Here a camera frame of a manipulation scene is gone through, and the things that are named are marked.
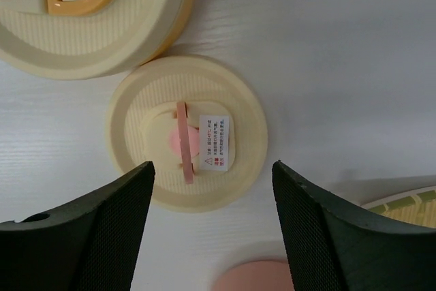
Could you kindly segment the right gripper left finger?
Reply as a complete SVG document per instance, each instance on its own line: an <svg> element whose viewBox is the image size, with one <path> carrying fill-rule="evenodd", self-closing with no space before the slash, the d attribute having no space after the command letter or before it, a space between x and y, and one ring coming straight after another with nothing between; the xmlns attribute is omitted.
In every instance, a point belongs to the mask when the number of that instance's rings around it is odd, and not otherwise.
<svg viewBox="0 0 436 291"><path fill-rule="evenodd" d="M155 168L23 221L1 223L2 290L130 290Z"/></svg>

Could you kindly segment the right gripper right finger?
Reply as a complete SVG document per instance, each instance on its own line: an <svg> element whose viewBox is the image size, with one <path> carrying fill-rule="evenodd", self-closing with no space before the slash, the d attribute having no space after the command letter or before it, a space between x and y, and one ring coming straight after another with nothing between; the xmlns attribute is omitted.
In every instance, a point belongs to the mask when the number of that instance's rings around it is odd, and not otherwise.
<svg viewBox="0 0 436 291"><path fill-rule="evenodd" d="M275 162L295 290L434 290L435 230L372 213Z"/></svg>

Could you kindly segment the pink lunch bowl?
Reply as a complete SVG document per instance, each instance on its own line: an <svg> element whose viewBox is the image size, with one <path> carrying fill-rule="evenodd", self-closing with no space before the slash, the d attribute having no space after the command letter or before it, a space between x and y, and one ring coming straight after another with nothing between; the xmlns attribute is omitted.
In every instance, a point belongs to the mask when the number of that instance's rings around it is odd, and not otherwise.
<svg viewBox="0 0 436 291"><path fill-rule="evenodd" d="M213 291L292 291L294 284L284 260L256 260L239 264L220 275Z"/></svg>

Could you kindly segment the cream lid pink handle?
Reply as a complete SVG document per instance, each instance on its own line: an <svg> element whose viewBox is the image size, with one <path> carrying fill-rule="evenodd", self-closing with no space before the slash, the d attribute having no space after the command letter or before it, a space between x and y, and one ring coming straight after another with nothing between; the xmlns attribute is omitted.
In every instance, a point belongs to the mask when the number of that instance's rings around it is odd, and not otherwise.
<svg viewBox="0 0 436 291"><path fill-rule="evenodd" d="M251 89L226 66L194 56L151 61L128 75L110 99L106 139L121 172L153 163L153 202L184 213L240 198L268 148Z"/></svg>

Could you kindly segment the cream lid orange handle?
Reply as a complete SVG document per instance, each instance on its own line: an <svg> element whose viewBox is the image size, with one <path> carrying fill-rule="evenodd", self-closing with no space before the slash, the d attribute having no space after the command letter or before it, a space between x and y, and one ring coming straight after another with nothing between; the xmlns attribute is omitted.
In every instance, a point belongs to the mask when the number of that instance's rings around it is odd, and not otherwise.
<svg viewBox="0 0 436 291"><path fill-rule="evenodd" d="M182 0L1 0L1 59L57 80L117 74L166 38Z"/></svg>

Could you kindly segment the orange lunch bowl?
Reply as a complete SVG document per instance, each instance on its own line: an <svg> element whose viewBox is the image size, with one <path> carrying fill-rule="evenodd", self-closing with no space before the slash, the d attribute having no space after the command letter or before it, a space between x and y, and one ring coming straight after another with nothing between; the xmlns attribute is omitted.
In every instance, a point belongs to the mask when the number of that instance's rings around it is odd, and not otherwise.
<svg viewBox="0 0 436 291"><path fill-rule="evenodd" d="M186 27L189 17L191 16L194 1L195 0L182 0L181 7L178 10L178 14L176 15L176 18L169 32L167 33L166 38L159 45L157 50L146 60L141 62L140 65L144 65L145 63L148 63L149 61L157 58L159 55L163 54L166 50L168 50L169 47L171 47L171 45L175 43L175 41L177 41L177 39L181 36L184 28Z"/></svg>

